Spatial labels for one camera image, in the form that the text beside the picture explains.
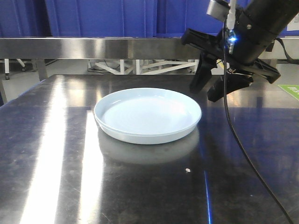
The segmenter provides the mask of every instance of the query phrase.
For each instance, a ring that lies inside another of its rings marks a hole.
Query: blue bin
[[[46,0],[53,36],[153,37],[157,0]]]
[[[206,14],[210,0],[158,0],[157,36],[181,37],[187,28],[215,35],[223,23]],[[248,0],[238,0],[246,6]]]
[[[43,0],[0,0],[0,37],[49,35]]]

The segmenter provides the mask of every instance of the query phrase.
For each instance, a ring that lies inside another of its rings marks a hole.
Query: stainless steel table
[[[286,223],[235,143],[222,101],[208,102],[207,89],[191,94],[191,79],[55,75],[0,107],[0,223]],[[198,129],[153,146],[98,130],[96,102],[134,87],[189,95],[202,107]],[[249,155],[299,223],[298,101],[261,79],[229,105]]]

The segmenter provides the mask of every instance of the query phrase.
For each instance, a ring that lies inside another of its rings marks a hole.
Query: white metal frame
[[[20,65],[25,68],[25,63],[17,58],[18,63],[20,63]],[[9,59],[4,59],[4,72],[5,72],[5,79],[9,79]]]
[[[154,63],[149,63],[149,60],[136,60],[136,74],[137,75],[156,75],[162,74],[168,71],[179,70],[183,68],[192,67],[194,73],[198,67],[199,60],[183,61],[167,61],[167,60],[154,60]],[[163,68],[164,65],[173,65],[168,68]],[[151,68],[155,68],[151,71],[144,71]]]
[[[113,62],[120,65],[120,70],[116,70],[113,68],[110,68],[108,65],[105,65],[103,63],[95,63],[96,66],[100,67],[101,69],[105,69],[106,71],[109,71],[115,75],[127,75],[131,71],[134,70],[133,64],[125,63],[125,60],[109,60],[109,62]]]

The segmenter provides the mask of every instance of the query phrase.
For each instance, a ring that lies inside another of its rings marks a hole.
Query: wire
[[[243,155],[245,156],[245,159],[247,160],[248,164],[251,166],[251,168],[253,169],[253,171],[255,172],[255,174],[257,175],[258,179],[260,180],[260,182],[263,184],[263,186],[266,188],[266,190],[268,191],[268,193],[271,195],[271,197],[274,199],[274,201],[276,202],[276,204],[280,207],[280,209],[282,210],[282,212],[284,213],[285,217],[287,218],[288,222],[290,224],[294,224],[294,222],[291,220],[288,212],[286,211],[286,209],[283,207],[283,205],[281,204],[281,202],[278,200],[278,198],[275,196],[275,194],[273,193],[273,191],[270,189],[270,187],[268,186],[267,182],[263,179],[263,177],[260,175],[260,173],[258,172],[258,170],[256,169],[256,167],[254,166],[253,162],[251,161],[251,159],[249,158],[244,146],[242,145],[236,131],[235,128],[231,122],[230,119],[230,115],[229,115],[229,110],[228,110],[228,99],[227,99],[227,82],[228,82],[228,73],[227,73],[227,61],[226,61],[226,51],[225,51],[225,23],[223,23],[223,29],[222,29],[222,37],[223,37],[223,55],[224,55],[224,108],[225,108],[225,114],[226,114],[226,118],[228,120],[228,125],[230,127],[230,130],[232,131],[234,138],[236,140],[236,142],[238,143]]]
[[[291,56],[286,52],[285,45],[284,45],[284,42],[282,41],[282,39],[275,38],[275,40],[277,40],[281,44],[282,48],[284,49],[286,61],[290,64],[299,64],[298,59],[291,58]]]

